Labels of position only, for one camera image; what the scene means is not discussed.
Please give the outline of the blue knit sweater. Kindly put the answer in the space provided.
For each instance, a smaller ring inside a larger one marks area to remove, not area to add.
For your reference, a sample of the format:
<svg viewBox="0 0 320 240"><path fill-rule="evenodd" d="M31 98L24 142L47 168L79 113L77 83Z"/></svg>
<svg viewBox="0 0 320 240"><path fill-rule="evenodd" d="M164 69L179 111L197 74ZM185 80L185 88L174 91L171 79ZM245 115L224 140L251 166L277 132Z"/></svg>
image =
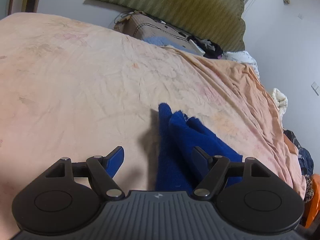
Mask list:
<svg viewBox="0 0 320 240"><path fill-rule="evenodd" d="M211 157L221 155L230 161L242 162L239 155L196 117L187 117L182 111L173 113L166 103L158 106L159 135L156 191L192 191L204 175L193 162L193 149L199 146Z"/></svg>

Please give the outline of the pink floral bed sheet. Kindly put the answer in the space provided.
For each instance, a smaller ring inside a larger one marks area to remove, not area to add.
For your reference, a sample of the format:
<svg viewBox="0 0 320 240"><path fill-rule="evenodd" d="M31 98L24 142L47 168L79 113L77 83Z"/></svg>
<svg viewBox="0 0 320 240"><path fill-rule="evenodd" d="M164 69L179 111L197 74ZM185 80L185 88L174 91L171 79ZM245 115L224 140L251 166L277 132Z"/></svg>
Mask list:
<svg viewBox="0 0 320 240"><path fill-rule="evenodd" d="M1 239L18 232L13 198L61 157L85 161L122 146L116 182L124 191L151 190L163 102L304 197L297 152L250 66L61 16L16 13L1 20Z"/></svg>

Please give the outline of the black clothes pile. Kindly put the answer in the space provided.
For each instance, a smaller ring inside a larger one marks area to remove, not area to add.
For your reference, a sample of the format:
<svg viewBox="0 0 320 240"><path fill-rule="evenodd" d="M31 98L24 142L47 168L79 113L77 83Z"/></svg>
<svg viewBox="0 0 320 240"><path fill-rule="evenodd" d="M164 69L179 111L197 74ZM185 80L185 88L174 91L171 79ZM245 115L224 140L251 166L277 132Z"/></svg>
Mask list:
<svg viewBox="0 0 320 240"><path fill-rule="evenodd" d="M204 51L204 57L209 59L220 59L223 55L223 50L211 40L202 40L193 35L188 37L188 41L193 41L199 48Z"/></svg>

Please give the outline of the olive green padded headboard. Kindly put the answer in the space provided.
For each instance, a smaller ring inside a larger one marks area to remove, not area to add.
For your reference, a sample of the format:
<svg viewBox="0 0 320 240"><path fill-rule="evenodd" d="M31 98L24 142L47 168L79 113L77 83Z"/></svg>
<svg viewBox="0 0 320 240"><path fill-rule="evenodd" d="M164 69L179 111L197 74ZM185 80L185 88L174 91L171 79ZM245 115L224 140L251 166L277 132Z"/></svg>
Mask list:
<svg viewBox="0 0 320 240"><path fill-rule="evenodd" d="M142 11L224 51L244 50L243 0L97 0Z"/></svg>

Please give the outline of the orange bag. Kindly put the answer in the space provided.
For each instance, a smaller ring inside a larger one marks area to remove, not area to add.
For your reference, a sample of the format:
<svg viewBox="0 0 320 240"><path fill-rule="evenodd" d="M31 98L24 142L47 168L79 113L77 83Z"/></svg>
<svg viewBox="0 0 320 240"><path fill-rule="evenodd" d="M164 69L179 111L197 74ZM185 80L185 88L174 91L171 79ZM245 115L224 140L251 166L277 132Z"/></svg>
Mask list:
<svg viewBox="0 0 320 240"><path fill-rule="evenodd" d="M304 198L305 210L302 226L309 228L319 214L319 174L305 176L307 188Z"/></svg>

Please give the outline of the white wall switch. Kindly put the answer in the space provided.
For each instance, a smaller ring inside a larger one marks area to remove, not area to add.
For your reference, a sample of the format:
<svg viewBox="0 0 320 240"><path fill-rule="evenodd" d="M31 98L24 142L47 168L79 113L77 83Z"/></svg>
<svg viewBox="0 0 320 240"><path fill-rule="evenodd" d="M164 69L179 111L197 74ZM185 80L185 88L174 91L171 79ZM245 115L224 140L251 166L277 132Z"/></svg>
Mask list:
<svg viewBox="0 0 320 240"><path fill-rule="evenodd" d="M320 96L320 86L316 82L312 83L311 88L318 96Z"/></svg>

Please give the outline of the dark patterned clothes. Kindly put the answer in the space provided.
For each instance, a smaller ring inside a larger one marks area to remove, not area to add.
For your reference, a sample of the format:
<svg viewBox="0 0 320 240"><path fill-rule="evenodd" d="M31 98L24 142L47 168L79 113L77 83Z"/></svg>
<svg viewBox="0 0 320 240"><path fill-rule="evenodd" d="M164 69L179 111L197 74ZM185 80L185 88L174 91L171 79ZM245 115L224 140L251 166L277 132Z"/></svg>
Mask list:
<svg viewBox="0 0 320 240"><path fill-rule="evenodd" d="M311 176L313 175L314 162L311 157L310 152L301 146L299 141L297 140L295 134L290 130L284 130L284 134L288 137L288 139L296 146L298 149L298 161L300 164L300 169L302 175Z"/></svg>

